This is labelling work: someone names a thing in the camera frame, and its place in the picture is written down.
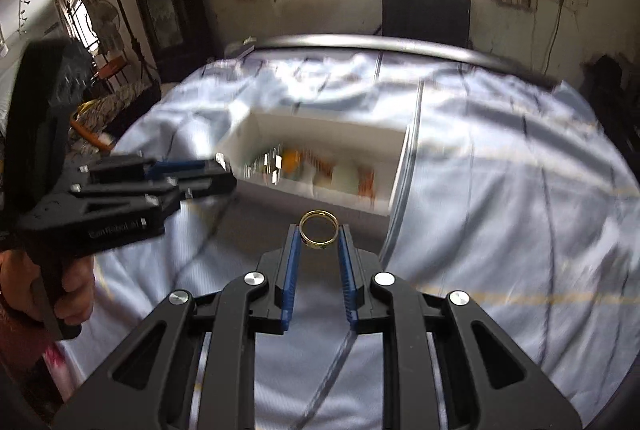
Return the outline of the person's left hand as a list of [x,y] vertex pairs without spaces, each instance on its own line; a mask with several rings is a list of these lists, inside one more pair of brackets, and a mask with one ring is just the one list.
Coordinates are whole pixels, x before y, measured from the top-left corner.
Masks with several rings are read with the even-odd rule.
[[[93,275],[94,258],[74,260],[58,281],[64,294],[55,302],[55,316],[70,326],[78,326],[90,317],[93,310],[96,280]],[[42,321],[30,285],[40,275],[24,250],[12,249],[1,253],[1,292],[10,308]]]

